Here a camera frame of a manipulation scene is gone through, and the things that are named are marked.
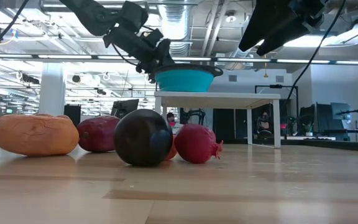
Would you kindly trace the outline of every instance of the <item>black ball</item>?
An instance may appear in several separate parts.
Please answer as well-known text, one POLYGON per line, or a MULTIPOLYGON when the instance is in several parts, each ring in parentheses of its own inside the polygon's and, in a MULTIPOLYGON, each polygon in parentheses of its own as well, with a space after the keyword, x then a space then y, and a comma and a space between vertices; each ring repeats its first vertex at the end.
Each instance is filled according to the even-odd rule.
POLYGON ((173 143, 171 127, 152 110, 135 110, 116 126, 114 144, 118 156, 133 166, 157 166, 173 143))

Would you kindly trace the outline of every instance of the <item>red object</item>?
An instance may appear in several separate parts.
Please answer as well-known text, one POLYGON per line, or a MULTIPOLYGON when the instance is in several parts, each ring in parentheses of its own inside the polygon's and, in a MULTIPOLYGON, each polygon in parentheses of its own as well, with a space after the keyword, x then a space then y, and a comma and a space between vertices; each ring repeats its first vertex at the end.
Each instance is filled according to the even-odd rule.
POLYGON ((215 134, 198 124, 184 125, 179 130, 174 144, 179 155, 194 164, 205 163, 211 156, 220 159, 219 153, 223 150, 223 141, 217 144, 215 134))
POLYGON ((100 116, 86 119, 77 126, 80 134, 78 144, 89 152, 109 152, 114 148, 114 132, 119 118, 100 116))
POLYGON ((171 147, 171 151, 169 152, 168 156, 164 159, 165 161, 168 161, 168 160, 174 158, 175 155, 178 153, 177 149, 175 148, 175 138, 176 138, 176 135, 173 135, 173 144, 171 147))

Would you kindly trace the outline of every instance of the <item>desk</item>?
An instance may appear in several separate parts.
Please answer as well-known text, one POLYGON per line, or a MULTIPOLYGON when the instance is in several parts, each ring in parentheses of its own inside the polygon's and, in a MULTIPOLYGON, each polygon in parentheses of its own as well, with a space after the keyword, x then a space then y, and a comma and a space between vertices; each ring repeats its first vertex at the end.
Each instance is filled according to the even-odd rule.
POLYGON ((156 91, 155 111, 165 118, 167 107, 247 110, 248 144, 252 144, 252 109, 273 103, 274 147, 281 148, 280 95, 255 93, 193 93, 156 91))

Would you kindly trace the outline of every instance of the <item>computer monitor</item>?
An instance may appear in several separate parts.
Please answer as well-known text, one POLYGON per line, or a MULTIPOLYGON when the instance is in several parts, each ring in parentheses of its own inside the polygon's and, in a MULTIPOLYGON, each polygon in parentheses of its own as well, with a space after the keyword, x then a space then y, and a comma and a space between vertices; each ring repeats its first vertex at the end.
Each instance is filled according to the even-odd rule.
POLYGON ((352 120, 351 106, 347 103, 331 103, 333 108, 333 119, 352 120))
POLYGON ((123 118, 130 112, 137 110, 139 105, 139 99, 126 100, 126 101, 115 101, 112 105, 111 115, 118 118, 123 118))

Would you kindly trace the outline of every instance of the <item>teal bowl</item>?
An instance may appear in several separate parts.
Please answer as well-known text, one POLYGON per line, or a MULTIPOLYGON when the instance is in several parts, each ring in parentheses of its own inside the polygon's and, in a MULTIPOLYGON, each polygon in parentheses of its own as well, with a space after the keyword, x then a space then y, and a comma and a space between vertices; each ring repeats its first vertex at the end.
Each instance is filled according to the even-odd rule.
POLYGON ((160 91, 207 92, 223 71, 208 65, 174 64, 161 66, 153 74, 160 91))

